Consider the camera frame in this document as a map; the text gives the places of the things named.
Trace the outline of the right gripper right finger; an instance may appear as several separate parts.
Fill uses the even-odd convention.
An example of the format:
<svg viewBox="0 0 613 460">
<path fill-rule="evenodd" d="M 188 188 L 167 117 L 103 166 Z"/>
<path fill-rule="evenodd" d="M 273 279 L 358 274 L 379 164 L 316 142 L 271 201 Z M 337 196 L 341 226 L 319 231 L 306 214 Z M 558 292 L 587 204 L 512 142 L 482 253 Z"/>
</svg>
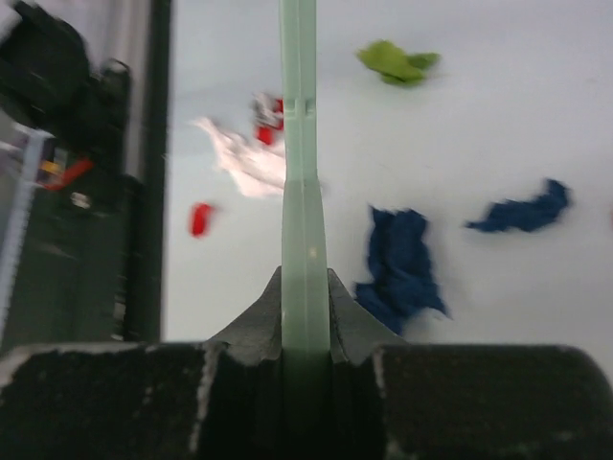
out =
<svg viewBox="0 0 613 460">
<path fill-rule="evenodd" d="M 418 345 L 329 276 L 335 426 L 343 459 L 608 459 L 612 389 L 560 345 Z"/>
</svg>

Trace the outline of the green plastic dustpan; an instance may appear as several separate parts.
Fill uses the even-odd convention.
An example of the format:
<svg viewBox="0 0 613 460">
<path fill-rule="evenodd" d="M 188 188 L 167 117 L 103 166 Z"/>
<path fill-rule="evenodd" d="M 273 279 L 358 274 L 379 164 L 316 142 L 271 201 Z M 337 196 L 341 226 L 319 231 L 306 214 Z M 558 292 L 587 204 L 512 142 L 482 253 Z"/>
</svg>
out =
<svg viewBox="0 0 613 460">
<path fill-rule="evenodd" d="M 317 168 L 316 4 L 283 0 L 280 26 L 286 173 L 282 225 L 282 347 L 286 438 L 298 451 L 322 436 L 329 283 Z"/>
</svg>

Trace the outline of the large dark blue paper scrap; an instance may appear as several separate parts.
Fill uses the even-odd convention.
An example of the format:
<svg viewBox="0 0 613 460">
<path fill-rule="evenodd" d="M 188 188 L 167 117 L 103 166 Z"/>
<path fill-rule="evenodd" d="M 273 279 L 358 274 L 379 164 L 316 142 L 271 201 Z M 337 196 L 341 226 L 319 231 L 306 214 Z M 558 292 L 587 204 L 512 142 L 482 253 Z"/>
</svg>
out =
<svg viewBox="0 0 613 460">
<path fill-rule="evenodd" d="M 424 242 L 428 220 L 419 212 L 371 209 L 367 267 L 371 281 L 354 285 L 355 301 L 393 333 L 424 309 L 447 313 Z"/>
</svg>

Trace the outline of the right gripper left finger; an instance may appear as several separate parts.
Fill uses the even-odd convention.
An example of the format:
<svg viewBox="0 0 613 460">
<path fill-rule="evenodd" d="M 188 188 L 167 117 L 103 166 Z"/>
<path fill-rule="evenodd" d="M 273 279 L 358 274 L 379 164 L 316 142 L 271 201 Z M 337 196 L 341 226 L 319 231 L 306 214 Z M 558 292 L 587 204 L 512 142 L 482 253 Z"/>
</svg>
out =
<svg viewBox="0 0 613 460">
<path fill-rule="evenodd" d="M 281 277 L 204 342 L 19 347 L 1 361 L 5 459 L 276 459 Z"/>
</svg>

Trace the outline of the small dark blue paper scrap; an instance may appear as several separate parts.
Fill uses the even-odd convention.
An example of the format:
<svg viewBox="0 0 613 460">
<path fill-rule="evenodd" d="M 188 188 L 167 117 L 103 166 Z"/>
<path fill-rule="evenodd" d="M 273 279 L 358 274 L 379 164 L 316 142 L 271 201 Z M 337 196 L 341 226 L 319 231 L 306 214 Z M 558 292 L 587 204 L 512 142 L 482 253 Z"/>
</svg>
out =
<svg viewBox="0 0 613 460">
<path fill-rule="evenodd" d="M 571 204 L 570 189 L 560 181 L 547 178 L 539 195 L 528 200 L 491 202 L 478 219 L 467 221 L 465 228 L 489 234 L 511 230 L 533 233 L 558 222 Z"/>
</svg>

